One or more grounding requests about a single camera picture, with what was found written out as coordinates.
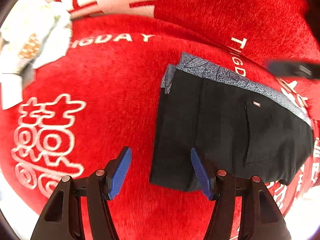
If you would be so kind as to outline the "black pants with patterned waistband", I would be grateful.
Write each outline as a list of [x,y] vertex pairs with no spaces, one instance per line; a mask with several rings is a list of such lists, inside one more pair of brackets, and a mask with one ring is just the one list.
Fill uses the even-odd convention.
[[313,143],[311,120],[284,94],[183,53],[162,77],[150,182],[199,190],[195,148],[233,176],[287,185]]

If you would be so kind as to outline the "red blanket with white characters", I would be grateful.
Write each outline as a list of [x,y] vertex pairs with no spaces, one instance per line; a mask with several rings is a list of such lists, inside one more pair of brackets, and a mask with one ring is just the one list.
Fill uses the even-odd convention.
[[[1,0],[2,24],[17,1]],[[66,55],[35,70],[21,103],[1,107],[1,212],[20,239],[32,239],[51,199],[48,220],[69,239],[107,232],[93,206],[103,167],[124,146],[131,165],[107,203],[116,237],[203,239],[214,203],[201,189],[150,182],[162,77],[183,53],[281,92],[311,120],[313,152],[291,183],[264,182],[283,215],[319,179],[319,82],[266,66],[319,63],[319,0],[157,0],[154,17],[71,22]]]

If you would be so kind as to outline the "white patterned pillow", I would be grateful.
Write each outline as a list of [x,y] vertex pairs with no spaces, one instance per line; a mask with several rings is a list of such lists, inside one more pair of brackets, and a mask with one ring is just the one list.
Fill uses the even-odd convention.
[[71,15],[61,2],[18,0],[1,26],[1,107],[21,103],[34,72],[67,53]]

